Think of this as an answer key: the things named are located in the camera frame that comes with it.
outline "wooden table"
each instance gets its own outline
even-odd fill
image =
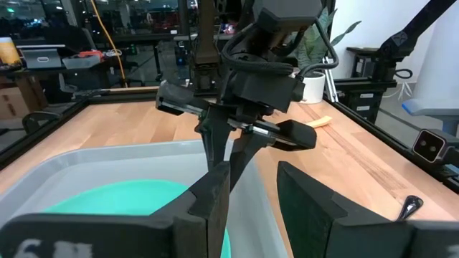
[[[459,219],[459,196],[421,171],[376,137],[326,102],[292,103],[288,114],[276,112],[268,120],[295,119],[307,123],[325,115],[330,125],[316,129],[314,150],[287,153],[264,148],[255,156],[275,218],[290,251],[280,213],[276,172],[288,161],[358,204],[396,219],[404,199],[412,194],[425,202],[413,219]],[[176,117],[158,111],[154,102],[90,105],[0,173],[0,193],[29,169],[60,153],[78,148],[200,139],[193,131],[197,117]]]

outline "green plant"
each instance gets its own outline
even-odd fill
[[[323,9],[321,15],[318,18],[318,22],[324,30],[327,30],[330,27],[335,13],[336,10],[332,11],[331,14],[328,14],[328,9]],[[361,23],[361,21],[352,24],[343,34],[333,39],[331,41],[331,45],[337,45],[344,38],[344,36],[346,36],[348,33],[351,33],[357,27],[357,25],[359,25],[359,23]],[[295,49],[294,54],[298,60],[298,66],[300,69],[303,69],[304,67],[322,62],[322,59],[325,57],[327,51],[327,46],[325,45],[325,42],[318,32],[317,26],[314,24],[305,31],[303,39]]]

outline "white plant pot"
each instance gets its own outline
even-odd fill
[[[316,104],[322,101],[323,89],[325,88],[325,74],[321,72],[314,72],[319,77],[309,78],[305,77],[303,83],[305,84],[303,91],[303,100],[300,103]]]

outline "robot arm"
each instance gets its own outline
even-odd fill
[[[397,63],[411,54],[421,34],[455,2],[456,0],[430,0],[403,30],[386,40],[373,56],[376,62],[373,81],[392,81]]]

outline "yellow object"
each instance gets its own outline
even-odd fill
[[[326,115],[321,119],[314,120],[314,121],[311,121],[309,123],[306,123],[306,125],[309,125],[312,128],[319,128],[321,126],[328,125],[330,123],[330,121],[331,121],[331,118]]]
[[[21,62],[13,40],[10,37],[0,38],[0,59],[4,64],[9,65]]]
[[[105,35],[107,36],[108,41],[110,42],[110,45],[111,45],[113,51],[118,52],[118,50],[115,47],[115,44],[113,43],[112,38],[110,37],[109,33],[107,32],[107,29],[105,28],[105,26],[103,26],[102,20],[100,19],[100,16],[99,16],[98,8],[95,6],[94,0],[91,0],[91,4],[93,5],[93,9],[94,9],[95,15],[98,18],[99,24],[102,27]],[[123,63],[121,62],[121,58],[120,58],[119,55],[116,55],[116,58],[118,59],[118,63],[120,64],[121,78],[123,78],[124,87],[128,87],[128,85],[126,83],[126,77],[124,76],[124,69],[123,69]]]

